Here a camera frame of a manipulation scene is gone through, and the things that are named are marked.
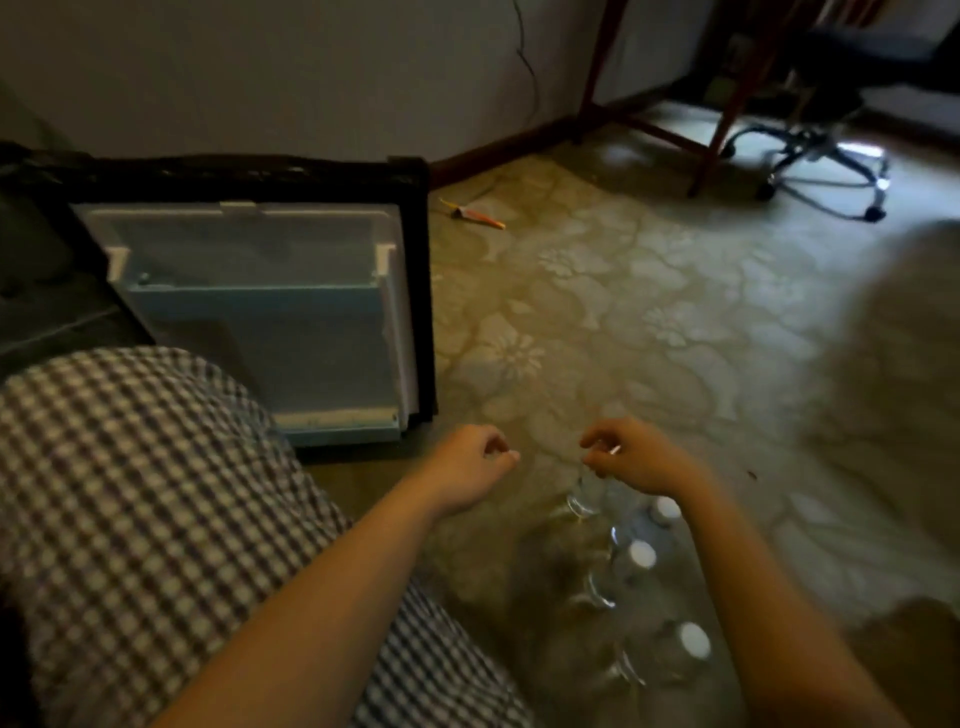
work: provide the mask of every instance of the desk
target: desk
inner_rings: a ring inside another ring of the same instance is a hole
[[[837,21],[858,26],[867,25],[874,20],[884,4],[884,0],[814,0],[814,2],[792,0],[776,4],[776,9],[770,12],[770,15],[766,18],[763,29],[756,38],[754,49],[744,63],[736,89],[730,101],[724,106],[713,138],[709,144],[702,144],[656,124],[637,119],[628,111],[609,109],[593,103],[593,93],[596,90],[597,81],[607,62],[613,42],[616,40],[620,23],[623,20],[623,13],[626,11],[629,1],[607,0],[593,49],[593,59],[590,62],[587,87],[584,90],[584,97],[577,115],[576,134],[583,133],[598,119],[601,122],[616,121],[697,155],[700,157],[700,163],[697,165],[697,171],[687,190],[688,197],[695,197],[703,188],[708,175],[716,166],[717,159],[720,158],[720,150],[723,148],[733,122],[743,111],[750,97],[766,80],[770,67],[780,50],[780,42],[787,34],[797,32],[804,26],[812,27],[826,21]]]

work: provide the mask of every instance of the chair wheel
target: chair wheel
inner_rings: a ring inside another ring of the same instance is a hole
[[[774,187],[769,182],[764,182],[760,187],[756,189],[756,197],[762,203],[769,202],[774,199],[774,195],[777,194],[777,188]]]
[[[885,209],[880,209],[879,207],[873,205],[867,207],[867,211],[863,213],[863,219],[868,223],[878,223],[886,216],[887,211]]]

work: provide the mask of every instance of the baseboard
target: baseboard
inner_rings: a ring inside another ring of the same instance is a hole
[[[638,94],[618,99],[606,106],[614,111],[640,111],[666,98],[673,84],[658,86]],[[551,121],[535,129],[520,132],[505,139],[499,139],[476,149],[471,149],[454,157],[448,157],[430,164],[430,188],[437,189],[448,184],[465,180],[488,169],[527,155],[542,152],[548,147],[560,144],[576,133],[589,132],[607,122],[607,116],[600,107],[594,107],[593,113],[584,120],[573,114]]]
[[[899,136],[907,141],[933,147],[942,152],[960,155],[960,134],[894,116],[883,111],[863,109],[853,119],[853,124],[863,129]]]

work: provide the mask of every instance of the hand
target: hand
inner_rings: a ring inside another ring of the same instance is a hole
[[[511,450],[493,425],[464,425],[448,435],[410,475],[404,487],[437,517],[469,508],[516,467],[520,453]]]
[[[609,450],[620,446],[616,454]],[[683,500],[691,488],[709,482],[706,468],[652,425],[623,417],[600,420],[584,432],[584,463],[601,477],[612,475],[631,488]]]

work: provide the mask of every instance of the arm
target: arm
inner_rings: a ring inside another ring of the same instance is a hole
[[[584,462],[637,490],[680,503],[744,696],[763,724],[905,726],[830,620],[801,594],[710,473],[650,425],[591,427]]]
[[[264,602],[153,728],[346,725],[430,527],[518,458],[495,427],[456,431]]]

